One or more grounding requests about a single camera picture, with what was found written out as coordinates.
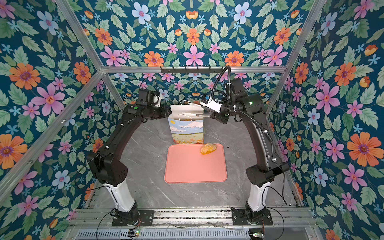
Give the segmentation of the painted landscape paper bag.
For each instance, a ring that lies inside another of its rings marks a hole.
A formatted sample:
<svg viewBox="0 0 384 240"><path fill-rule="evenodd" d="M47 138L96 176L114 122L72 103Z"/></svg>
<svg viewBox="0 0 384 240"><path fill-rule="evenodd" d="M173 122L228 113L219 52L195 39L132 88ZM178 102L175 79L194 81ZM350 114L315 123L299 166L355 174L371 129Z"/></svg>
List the painted landscape paper bag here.
<svg viewBox="0 0 384 240"><path fill-rule="evenodd" d="M186 100L180 100L178 105L171 105L168 116L169 127L174 144L203 144L204 143L204 109Z"/></svg>

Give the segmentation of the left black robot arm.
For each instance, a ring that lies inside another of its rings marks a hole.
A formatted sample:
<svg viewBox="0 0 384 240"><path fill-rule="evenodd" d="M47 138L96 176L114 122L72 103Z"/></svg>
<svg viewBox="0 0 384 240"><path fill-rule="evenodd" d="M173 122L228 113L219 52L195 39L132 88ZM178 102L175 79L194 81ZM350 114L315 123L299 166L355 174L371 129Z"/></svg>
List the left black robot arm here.
<svg viewBox="0 0 384 240"><path fill-rule="evenodd" d="M128 188L128 168L121 162L122 154L142 123L167 118L171 113L168 105L127 105L107 143L87 156L93 176L109 191L114 200L115 215L121 217L127 225L133 225L139 220L139 211Z"/></svg>

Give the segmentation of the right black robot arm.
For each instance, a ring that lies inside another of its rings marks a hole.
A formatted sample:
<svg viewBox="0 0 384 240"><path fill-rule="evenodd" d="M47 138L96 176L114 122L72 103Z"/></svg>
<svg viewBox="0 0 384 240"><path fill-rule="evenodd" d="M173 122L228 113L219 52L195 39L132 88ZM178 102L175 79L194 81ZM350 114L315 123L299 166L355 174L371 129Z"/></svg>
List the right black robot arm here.
<svg viewBox="0 0 384 240"><path fill-rule="evenodd" d="M242 215L250 225L266 223L271 216L266 206L267 192L275 177L288 171L288 164L272 138L273 131L262 97L248 93L243 81L231 79L230 75L231 68L223 68L210 94L202 98L202 103L212 112L212 119L226 124L229 117L233 116L236 122L245 125L257 163L246 169L251 190Z"/></svg>

